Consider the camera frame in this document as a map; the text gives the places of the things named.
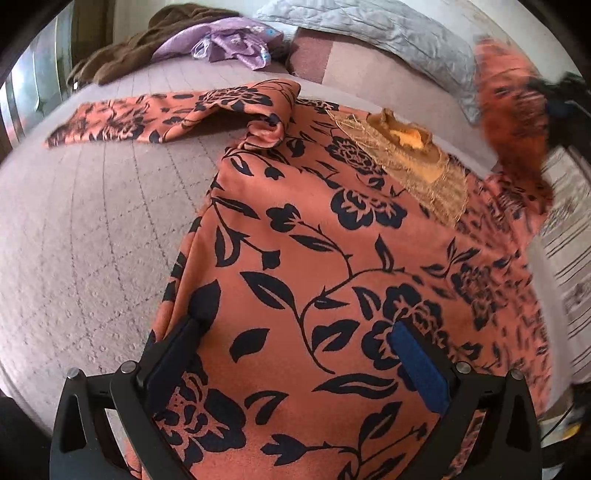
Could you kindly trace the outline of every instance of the gray blanket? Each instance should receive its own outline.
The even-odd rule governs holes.
[[[256,18],[348,35],[401,57],[479,118],[471,46],[435,20],[397,0],[273,0]]]

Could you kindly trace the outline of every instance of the striped fabric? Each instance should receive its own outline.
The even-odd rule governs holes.
[[[559,148],[544,177],[555,200],[540,232],[545,255],[563,301],[574,382],[591,380],[591,167]]]

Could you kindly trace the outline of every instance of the blue gripper pad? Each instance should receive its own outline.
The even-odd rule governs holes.
[[[450,403],[447,381],[402,322],[394,322],[388,343],[398,355],[427,408],[443,416]]]

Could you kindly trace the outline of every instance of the floral print fabric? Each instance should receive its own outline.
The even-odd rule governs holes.
[[[274,80],[85,105],[49,140],[166,141],[217,108],[259,122],[223,153],[148,341],[187,315],[202,324],[154,418],[180,460],[214,480],[396,478],[438,419],[386,341],[406,318],[452,361],[519,368],[542,413],[550,353],[524,257],[540,199],[503,174],[468,173],[466,211],[443,226],[327,114],[350,110],[298,90]]]

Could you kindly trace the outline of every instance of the black cable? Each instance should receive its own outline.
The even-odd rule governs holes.
[[[553,431],[555,431],[555,430],[556,430],[556,428],[558,428],[558,425],[560,425],[560,424],[561,424],[561,423],[564,421],[564,419],[565,419],[565,418],[567,417],[567,415],[568,415],[568,414],[571,412],[571,410],[573,409],[573,407],[574,407],[574,403],[573,403],[573,404],[572,404],[572,405],[569,407],[569,409],[568,409],[566,412],[564,412],[564,415],[562,415],[562,417],[560,417],[560,420],[559,420],[559,421],[556,423],[556,425],[554,425],[554,426],[553,426],[553,427],[552,427],[552,428],[551,428],[551,429],[550,429],[548,432],[546,432],[546,435],[544,435],[544,436],[542,437],[542,439],[540,440],[541,442],[543,442],[543,441],[544,441],[544,439],[545,439],[545,438],[546,438],[548,435],[550,435],[550,433],[552,433]]]

